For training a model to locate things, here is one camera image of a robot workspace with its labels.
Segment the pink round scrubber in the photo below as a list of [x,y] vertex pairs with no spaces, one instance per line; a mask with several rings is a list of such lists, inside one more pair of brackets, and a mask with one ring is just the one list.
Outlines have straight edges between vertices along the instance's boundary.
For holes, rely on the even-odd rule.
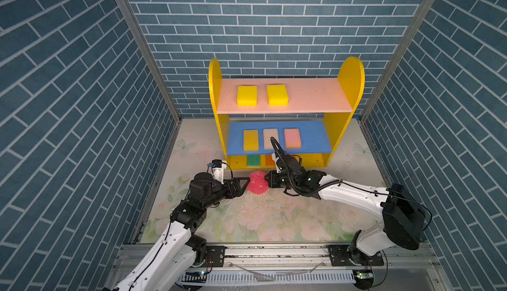
[[268,182],[265,180],[266,173],[252,172],[249,175],[250,182],[247,186],[247,191],[253,195],[264,195],[269,190]]

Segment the green sponge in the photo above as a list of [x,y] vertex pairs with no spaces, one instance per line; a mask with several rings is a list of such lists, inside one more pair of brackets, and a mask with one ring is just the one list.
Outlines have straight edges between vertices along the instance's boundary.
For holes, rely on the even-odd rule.
[[260,167],[261,166],[260,155],[248,155],[246,158],[246,166],[247,167]]

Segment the pink rectangular sponge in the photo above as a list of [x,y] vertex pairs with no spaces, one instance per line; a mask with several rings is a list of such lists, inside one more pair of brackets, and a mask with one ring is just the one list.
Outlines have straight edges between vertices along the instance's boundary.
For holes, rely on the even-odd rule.
[[289,149],[299,149],[302,146],[301,134],[298,128],[285,128],[285,147]]

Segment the textured yellow sponge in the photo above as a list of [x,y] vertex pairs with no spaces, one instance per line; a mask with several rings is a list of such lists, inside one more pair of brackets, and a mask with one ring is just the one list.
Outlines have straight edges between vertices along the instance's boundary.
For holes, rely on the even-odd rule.
[[244,130],[243,131],[243,150],[244,152],[257,152],[259,146],[258,130]]

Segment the orange sponge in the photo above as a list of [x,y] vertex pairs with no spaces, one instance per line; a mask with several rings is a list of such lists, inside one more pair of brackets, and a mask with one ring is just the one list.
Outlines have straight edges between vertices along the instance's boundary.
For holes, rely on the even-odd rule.
[[273,161],[273,158],[271,155],[265,155],[265,165],[268,168],[272,168],[275,166],[275,162]]

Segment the beige sponge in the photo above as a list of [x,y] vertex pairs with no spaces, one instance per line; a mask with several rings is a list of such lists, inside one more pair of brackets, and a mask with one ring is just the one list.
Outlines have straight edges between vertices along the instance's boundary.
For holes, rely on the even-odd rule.
[[264,141],[264,150],[272,150],[273,144],[271,142],[271,138],[279,140],[279,134],[277,128],[264,128],[263,130],[263,141]]

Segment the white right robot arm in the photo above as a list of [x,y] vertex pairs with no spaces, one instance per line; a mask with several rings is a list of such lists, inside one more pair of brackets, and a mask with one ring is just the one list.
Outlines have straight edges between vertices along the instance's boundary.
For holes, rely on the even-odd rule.
[[270,188],[294,191],[296,196],[335,201],[374,215],[375,225],[356,231],[347,256],[356,265],[366,265],[373,256],[393,246],[418,250],[426,214],[402,185],[390,188],[348,183],[318,170],[305,170],[290,155],[271,155],[276,169],[265,177]]

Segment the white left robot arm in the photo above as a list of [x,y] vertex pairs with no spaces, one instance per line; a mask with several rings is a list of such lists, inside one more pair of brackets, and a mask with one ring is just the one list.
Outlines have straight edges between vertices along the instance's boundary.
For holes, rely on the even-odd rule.
[[158,241],[114,290],[170,290],[190,267],[206,258],[206,239],[195,232],[207,209],[242,196],[249,183],[248,177],[218,179],[208,172],[195,175],[186,198],[173,210]]

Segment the small yellow sponge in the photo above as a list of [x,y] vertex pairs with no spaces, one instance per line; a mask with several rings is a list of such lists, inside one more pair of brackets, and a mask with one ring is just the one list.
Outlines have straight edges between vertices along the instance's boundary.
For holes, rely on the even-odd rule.
[[257,87],[239,86],[236,98],[237,105],[240,107],[257,106]]
[[287,106],[289,95],[284,84],[268,85],[267,98],[269,106]]

